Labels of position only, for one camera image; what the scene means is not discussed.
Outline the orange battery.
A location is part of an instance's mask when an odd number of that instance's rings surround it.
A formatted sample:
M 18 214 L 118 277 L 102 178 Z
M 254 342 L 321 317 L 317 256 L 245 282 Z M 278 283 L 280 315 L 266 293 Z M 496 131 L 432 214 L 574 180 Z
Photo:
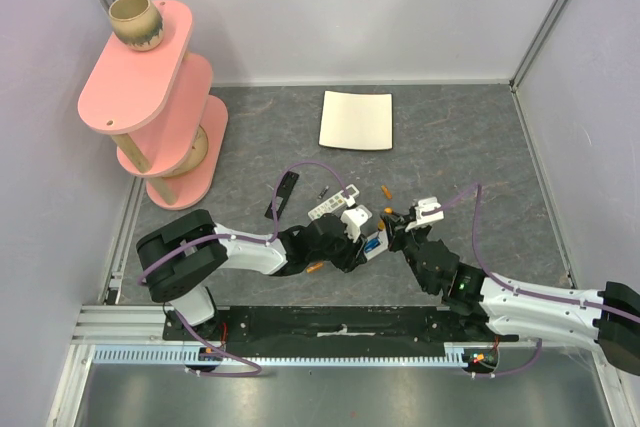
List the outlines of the orange battery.
M 308 266 L 306 268 L 306 273 L 307 274 L 311 274 L 314 272 L 317 272 L 318 270 L 322 269 L 324 267 L 324 263 L 323 262 L 317 262 L 315 264 L 312 264 L 310 266 Z
M 387 199 L 392 199 L 392 193 L 390 192 L 390 190 L 386 186 L 382 185 L 381 186 L 381 190 L 382 190 L 382 192 L 384 193 L 384 195 L 385 195 L 385 197 Z

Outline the white remote control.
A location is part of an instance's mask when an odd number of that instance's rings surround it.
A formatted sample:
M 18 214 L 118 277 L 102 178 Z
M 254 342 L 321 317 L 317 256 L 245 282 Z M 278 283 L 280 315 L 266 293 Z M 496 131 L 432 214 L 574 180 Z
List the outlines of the white remote control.
M 354 184 L 349 184 L 346 187 L 346 193 L 338 192 L 328 197 L 322 203 L 311 209 L 307 213 L 307 216 L 310 220 L 316 220 L 325 214 L 338 212 L 349 205 L 353 205 L 359 195 L 359 189 Z

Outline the black remote control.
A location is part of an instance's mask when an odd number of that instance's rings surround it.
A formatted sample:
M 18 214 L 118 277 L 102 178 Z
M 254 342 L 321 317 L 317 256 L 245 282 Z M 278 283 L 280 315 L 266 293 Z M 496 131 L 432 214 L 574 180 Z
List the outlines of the black remote control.
M 276 189 L 276 197 L 271 200 L 267 206 L 265 211 L 265 217 L 269 220 L 274 218 L 273 216 L 273 206 L 276 206 L 276 216 L 278 219 L 281 218 L 282 213 L 291 197 L 291 194 L 298 182 L 299 174 L 294 171 L 287 172 L 283 178 L 280 180 L 277 189 Z

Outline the small white box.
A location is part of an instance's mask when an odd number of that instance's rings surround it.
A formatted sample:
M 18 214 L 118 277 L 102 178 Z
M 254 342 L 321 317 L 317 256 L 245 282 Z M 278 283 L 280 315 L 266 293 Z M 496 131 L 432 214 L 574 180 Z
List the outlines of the small white box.
M 363 262 L 369 262 L 388 250 L 388 237 L 385 229 L 378 229 L 368 236 L 362 236 L 363 241 L 362 252 L 359 259 Z

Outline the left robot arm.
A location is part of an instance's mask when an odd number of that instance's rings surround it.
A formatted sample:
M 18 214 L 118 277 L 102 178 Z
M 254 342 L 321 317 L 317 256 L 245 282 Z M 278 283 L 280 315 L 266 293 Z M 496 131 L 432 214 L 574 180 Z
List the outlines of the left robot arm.
M 366 262 L 361 227 L 371 218 L 363 206 L 341 215 L 324 214 L 306 226 L 277 234 L 250 235 L 215 223 L 198 209 L 144 236 L 136 244 L 145 285 L 153 302 L 169 304 L 185 329 L 208 340 L 219 329 L 219 316 L 204 281 L 219 269 L 249 270 L 267 276 L 292 276 L 317 262 L 350 272 Z

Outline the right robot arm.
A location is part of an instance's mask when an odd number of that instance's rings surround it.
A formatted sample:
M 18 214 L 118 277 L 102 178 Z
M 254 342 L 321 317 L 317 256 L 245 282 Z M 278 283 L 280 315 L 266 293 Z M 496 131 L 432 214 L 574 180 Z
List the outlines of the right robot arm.
M 400 252 L 421 290 L 439 295 L 458 315 L 458 328 L 477 341 L 497 336 L 536 338 L 600 352 L 615 368 L 639 374 L 639 294 L 609 281 L 598 289 L 562 289 L 519 282 L 468 265 L 431 223 L 389 208 L 381 214 L 388 250 Z

